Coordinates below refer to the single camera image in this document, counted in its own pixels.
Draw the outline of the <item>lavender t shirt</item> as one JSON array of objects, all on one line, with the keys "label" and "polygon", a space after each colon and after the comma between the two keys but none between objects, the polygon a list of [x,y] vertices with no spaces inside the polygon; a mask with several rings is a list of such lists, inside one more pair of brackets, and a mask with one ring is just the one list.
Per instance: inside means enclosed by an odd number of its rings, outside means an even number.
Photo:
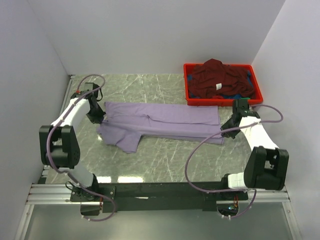
[{"label": "lavender t shirt", "polygon": [[143,136],[201,142],[221,129],[217,106],[107,101],[105,110],[97,133],[128,154]]}]

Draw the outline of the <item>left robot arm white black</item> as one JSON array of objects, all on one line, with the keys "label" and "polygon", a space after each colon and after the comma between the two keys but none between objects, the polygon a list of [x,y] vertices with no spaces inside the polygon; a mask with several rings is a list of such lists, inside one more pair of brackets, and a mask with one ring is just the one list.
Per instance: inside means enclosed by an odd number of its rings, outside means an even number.
[{"label": "left robot arm white black", "polygon": [[100,124],[105,112],[94,94],[80,97],[74,94],[66,109],[57,120],[39,129],[40,157],[43,165],[51,166],[59,174],[66,174],[88,201],[100,195],[97,177],[80,165],[80,146],[76,130],[84,117],[91,123]]}]

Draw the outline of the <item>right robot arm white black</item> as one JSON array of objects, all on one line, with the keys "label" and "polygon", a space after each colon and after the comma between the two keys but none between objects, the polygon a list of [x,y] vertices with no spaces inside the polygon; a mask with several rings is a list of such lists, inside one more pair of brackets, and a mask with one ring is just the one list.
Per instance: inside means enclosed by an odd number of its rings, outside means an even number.
[{"label": "right robot arm white black", "polygon": [[242,116],[234,113],[221,127],[226,138],[235,138],[242,132],[251,149],[251,154],[243,172],[227,176],[227,181],[219,187],[222,198],[230,200],[237,190],[264,189],[280,191],[284,188],[287,175],[289,153],[279,148],[266,132],[257,113]]}]

